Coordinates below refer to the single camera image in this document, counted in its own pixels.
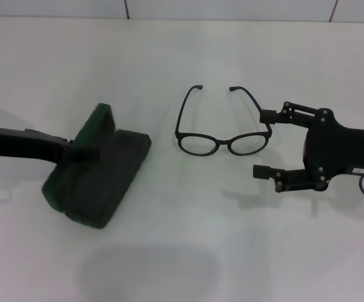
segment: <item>black glasses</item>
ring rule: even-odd
[[[219,149],[220,145],[227,145],[228,150],[230,150],[232,154],[243,156],[255,154],[266,147],[272,134],[269,124],[265,124],[268,131],[242,134],[231,138],[230,140],[217,140],[214,137],[200,133],[179,132],[179,124],[181,123],[183,108],[190,92],[194,89],[202,90],[203,85],[195,85],[189,89],[188,94],[183,100],[175,129],[175,136],[178,139],[178,145],[184,152],[196,156],[207,156],[214,154]],[[241,86],[230,87],[230,91],[235,91],[237,89],[245,91],[252,99],[259,112],[261,111],[258,102],[248,90]]]

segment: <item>glasses frame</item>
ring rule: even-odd
[[[201,134],[201,133],[179,132],[179,125],[181,123],[183,108],[185,107],[186,100],[188,99],[188,96],[189,96],[190,92],[192,90],[194,90],[194,89],[202,90],[203,89],[203,85],[195,85],[195,86],[193,86],[193,87],[191,87],[189,89],[188,93],[185,96],[185,99],[183,100],[181,110],[179,111],[178,121],[176,122],[175,136],[178,139],[178,145],[179,145],[180,149],[183,152],[186,152],[187,154],[194,155],[194,156],[209,156],[209,155],[212,155],[215,152],[217,152],[217,150],[220,148],[221,145],[227,145],[228,150],[232,154],[234,154],[236,156],[246,156],[246,155],[252,155],[252,154],[258,153],[259,151],[262,151],[267,146],[267,144],[269,142],[269,139],[270,139],[270,137],[271,137],[271,135],[273,133],[269,124],[265,124],[266,127],[267,127],[267,129],[268,129],[268,131],[259,131],[259,132],[252,132],[252,133],[242,134],[242,135],[238,135],[236,137],[233,137],[230,140],[217,140],[216,138],[211,137],[210,135]],[[243,88],[241,86],[233,86],[233,87],[230,87],[229,88],[230,91],[235,91],[235,90],[238,90],[238,89],[239,90],[243,90],[244,92],[246,92],[246,94],[252,99],[252,102],[255,104],[255,106],[259,110],[259,112],[262,110],[261,107],[259,106],[258,102],[255,100],[255,98],[252,96],[252,94],[248,90],[246,90],[245,88]],[[237,153],[237,152],[234,151],[234,149],[232,149],[232,144],[236,140],[238,140],[240,138],[244,138],[244,137],[254,137],[254,136],[257,136],[257,135],[264,137],[264,144],[263,144],[263,146],[261,148],[255,150],[253,152],[249,152],[249,153],[245,153],[245,154]],[[211,150],[208,153],[205,153],[205,154],[195,154],[195,153],[192,153],[192,152],[186,150],[185,148],[183,148],[183,146],[182,146],[182,139],[184,139],[186,137],[202,137],[202,138],[207,138],[208,140],[212,140],[215,143],[215,146],[214,146],[213,150]]]

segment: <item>white wall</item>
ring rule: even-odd
[[[329,21],[335,0],[128,0],[132,19]]]
[[[339,0],[334,22],[364,22],[364,0]]]
[[[126,18],[124,0],[0,0],[0,16]]]

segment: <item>white label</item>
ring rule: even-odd
[[[364,169],[354,168],[354,169],[353,169],[353,173],[364,174]]]

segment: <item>white tabletop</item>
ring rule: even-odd
[[[53,164],[0,158],[0,302],[364,301],[358,178],[280,194],[254,179],[254,164],[303,167],[293,125],[257,155],[184,154],[174,127],[195,84],[181,131],[254,131],[236,85],[364,128],[364,25],[0,18],[0,127],[70,139],[102,102],[153,141],[103,230],[44,200]]]

